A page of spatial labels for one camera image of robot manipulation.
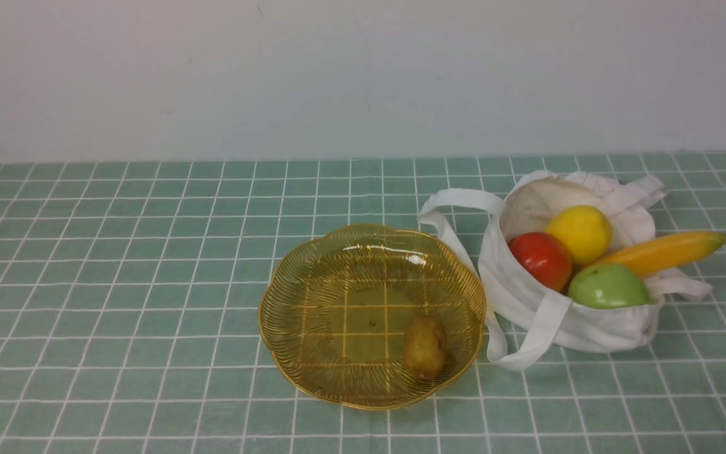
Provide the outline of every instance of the green checkered tablecloth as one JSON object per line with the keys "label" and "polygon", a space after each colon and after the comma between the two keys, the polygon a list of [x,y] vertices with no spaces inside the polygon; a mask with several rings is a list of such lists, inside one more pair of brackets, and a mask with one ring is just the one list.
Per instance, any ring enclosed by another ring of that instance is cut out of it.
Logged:
{"label": "green checkered tablecloth", "polygon": [[[659,233],[726,232],[726,153],[0,166],[0,454],[726,453],[726,247],[647,347],[484,355],[431,399],[364,412],[297,392],[260,342],[277,261],[349,223],[418,228],[446,187],[538,169],[671,193]],[[487,218],[450,212],[476,253]],[[505,324],[516,346],[524,333]]]}

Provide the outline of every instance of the red apple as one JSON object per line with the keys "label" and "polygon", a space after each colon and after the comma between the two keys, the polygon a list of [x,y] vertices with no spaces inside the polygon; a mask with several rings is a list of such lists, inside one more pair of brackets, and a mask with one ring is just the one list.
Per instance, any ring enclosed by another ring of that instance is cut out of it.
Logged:
{"label": "red apple", "polygon": [[564,245],[545,232],[523,233],[509,242],[515,259],[540,284],[562,291],[570,280],[573,262]]}

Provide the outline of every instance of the yellow lemon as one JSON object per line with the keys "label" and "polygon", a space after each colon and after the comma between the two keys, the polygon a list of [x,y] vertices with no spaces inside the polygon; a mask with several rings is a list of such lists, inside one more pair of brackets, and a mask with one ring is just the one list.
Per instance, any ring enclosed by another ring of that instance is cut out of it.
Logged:
{"label": "yellow lemon", "polygon": [[601,257],[613,240],[610,219],[589,205],[569,207],[553,218],[545,231],[562,242],[573,265],[579,267]]}

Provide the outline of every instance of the bowl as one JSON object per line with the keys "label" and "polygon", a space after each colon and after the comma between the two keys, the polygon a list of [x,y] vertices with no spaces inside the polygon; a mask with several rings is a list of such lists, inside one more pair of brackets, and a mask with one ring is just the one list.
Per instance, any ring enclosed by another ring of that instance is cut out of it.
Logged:
{"label": "bowl", "polygon": [[[431,380],[405,369],[407,322],[436,317],[446,362]],[[352,408],[411,405],[449,385],[478,356],[486,296],[446,244],[412,230],[355,224],[282,259],[259,308],[279,370],[317,399]]]}

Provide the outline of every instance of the white cloth bag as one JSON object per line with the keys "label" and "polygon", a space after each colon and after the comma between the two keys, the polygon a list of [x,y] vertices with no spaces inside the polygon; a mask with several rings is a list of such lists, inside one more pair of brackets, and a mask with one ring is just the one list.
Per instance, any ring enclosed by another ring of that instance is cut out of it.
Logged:
{"label": "white cloth bag", "polygon": [[[654,238],[654,219],[646,211],[666,192],[657,177],[647,175],[629,184],[576,172],[561,177],[540,170],[521,178],[503,201],[498,196],[471,189],[446,189],[427,199],[418,214],[421,224],[435,227],[442,242],[473,271],[480,271],[487,294],[490,362],[512,370],[533,364],[552,343],[588,352],[631,350],[648,343],[657,330],[666,293],[700,300],[712,290],[677,269],[649,276],[645,282],[653,304],[616,310],[596,310],[573,302],[536,281],[514,258],[507,240],[521,233],[542,231],[559,212],[573,205],[592,205],[613,225],[610,251]],[[437,207],[484,210],[492,215],[483,236],[478,270],[452,226]],[[507,354],[506,337],[495,313],[527,330],[524,342]]]}

